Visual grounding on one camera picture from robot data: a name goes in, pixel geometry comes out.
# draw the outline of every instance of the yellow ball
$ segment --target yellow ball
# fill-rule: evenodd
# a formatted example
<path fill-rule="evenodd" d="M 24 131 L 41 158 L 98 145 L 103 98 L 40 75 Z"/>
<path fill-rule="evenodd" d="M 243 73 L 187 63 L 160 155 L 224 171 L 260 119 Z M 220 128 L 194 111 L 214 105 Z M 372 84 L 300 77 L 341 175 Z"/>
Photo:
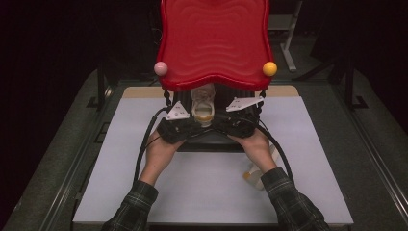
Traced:
<path fill-rule="evenodd" d="M 274 62 L 267 62 L 266 64 L 264 64 L 264 67 L 262 67 L 262 71 L 264 71 L 264 74 L 269 77 L 275 75 L 277 70 L 278 67 Z"/>

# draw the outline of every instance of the pink ball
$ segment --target pink ball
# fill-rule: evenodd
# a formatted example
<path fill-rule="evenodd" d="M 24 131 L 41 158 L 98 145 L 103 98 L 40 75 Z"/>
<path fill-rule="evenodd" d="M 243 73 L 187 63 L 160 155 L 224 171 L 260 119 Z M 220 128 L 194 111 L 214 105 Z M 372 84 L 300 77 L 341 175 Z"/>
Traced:
<path fill-rule="evenodd" d="M 157 62 L 154 65 L 154 72 L 159 76 L 166 75 L 167 71 L 168 71 L 168 67 L 165 62 Z"/>

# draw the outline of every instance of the white tabletop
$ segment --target white tabletop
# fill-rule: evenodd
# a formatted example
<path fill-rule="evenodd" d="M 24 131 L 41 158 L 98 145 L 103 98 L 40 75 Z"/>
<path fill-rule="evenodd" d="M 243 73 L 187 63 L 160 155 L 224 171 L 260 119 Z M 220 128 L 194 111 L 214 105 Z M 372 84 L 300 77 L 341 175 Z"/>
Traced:
<path fill-rule="evenodd" d="M 105 222 L 115 214 L 131 189 L 147 124 L 164 105 L 163 98 L 120 100 L 74 222 Z M 302 98 L 267 97 L 261 120 L 285 151 L 296 187 L 315 203 L 326 222 L 352 223 Z M 156 183 L 160 193 L 148 222 L 277 223 L 267 193 L 242 178 L 250 164 L 244 153 L 176 153 Z M 277 165 L 284 167 L 281 159 Z"/>

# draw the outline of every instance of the person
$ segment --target person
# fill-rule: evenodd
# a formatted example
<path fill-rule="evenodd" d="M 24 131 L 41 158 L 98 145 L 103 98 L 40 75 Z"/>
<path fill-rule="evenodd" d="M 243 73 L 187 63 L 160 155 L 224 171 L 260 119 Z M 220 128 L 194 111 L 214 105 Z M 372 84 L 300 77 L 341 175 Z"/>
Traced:
<path fill-rule="evenodd" d="M 330 230 L 320 210 L 296 189 L 285 171 L 273 161 L 268 138 L 260 130 L 255 129 L 249 138 L 230 138 L 243 147 L 248 158 L 263 173 L 261 180 L 282 230 Z M 104 223 L 103 231 L 145 229 L 150 208 L 158 196 L 154 185 L 183 141 L 169 144 L 160 139 L 155 131 L 150 135 L 148 143 L 146 164 L 139 180 L 123 199 L 115 215 Z"/>

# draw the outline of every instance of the sleeve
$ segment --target sleeve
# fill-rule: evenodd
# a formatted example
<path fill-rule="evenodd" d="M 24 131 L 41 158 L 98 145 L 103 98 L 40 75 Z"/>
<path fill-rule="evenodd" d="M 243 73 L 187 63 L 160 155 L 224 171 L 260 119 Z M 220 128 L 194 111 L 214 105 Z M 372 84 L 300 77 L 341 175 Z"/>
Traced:
<path fill-rule="evenodd" d="M 261 180 L 283 230 L 330 230 L 321 211 L 296 189 L 281 167 L 266 172 Z"/>
<path fill-rule="evenodd" d="M 102 231 L 142 231 L 159 192 L 147 183 L 137 181 L 123 199 L 113 218 L 104 223 Z"/>

